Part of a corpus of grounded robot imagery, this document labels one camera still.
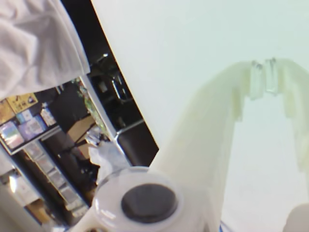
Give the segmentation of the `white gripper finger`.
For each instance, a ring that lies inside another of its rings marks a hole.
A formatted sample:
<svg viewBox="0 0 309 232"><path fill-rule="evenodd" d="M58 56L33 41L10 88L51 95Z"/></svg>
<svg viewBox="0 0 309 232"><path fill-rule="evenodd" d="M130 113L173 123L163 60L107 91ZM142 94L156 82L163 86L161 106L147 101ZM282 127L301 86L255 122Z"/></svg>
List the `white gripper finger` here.
<svg viewBox="0 0 309 232"><path fill-rule="evenodd" d="M280 59L265 61L265 90L283 95L285 115L293 126L297 168L284 171L288 185L279 192L279 205L268 210L271 231L307 232L309 202L301 201L309 189L309 73L296 63Z"/></svg>
<svg viewBox="0 0 309 232"><path fill-rule="evenodd" d="M240 62L219 73L191 99L151 163L180 193L166 232L219 230L235 123L246 96L263 87L263 66Z"/></svg>

